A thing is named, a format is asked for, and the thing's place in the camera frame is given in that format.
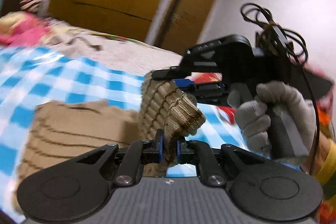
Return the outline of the grey gloved right hand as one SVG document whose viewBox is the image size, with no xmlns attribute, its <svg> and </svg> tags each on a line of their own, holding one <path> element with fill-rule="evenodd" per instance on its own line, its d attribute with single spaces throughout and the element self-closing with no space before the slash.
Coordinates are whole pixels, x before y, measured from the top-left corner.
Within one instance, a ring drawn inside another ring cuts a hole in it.
<svg viewBox="0 0 336 224">
<path fill-rule="evenodd" d="M 245 84 L 237 83 L 227 98 L 247 148 L 283 164 L 302 165 L 316 130 L 313 102 L 278 81 L 258 84 L 256 93 L 252 97 Z"/>
</svg>

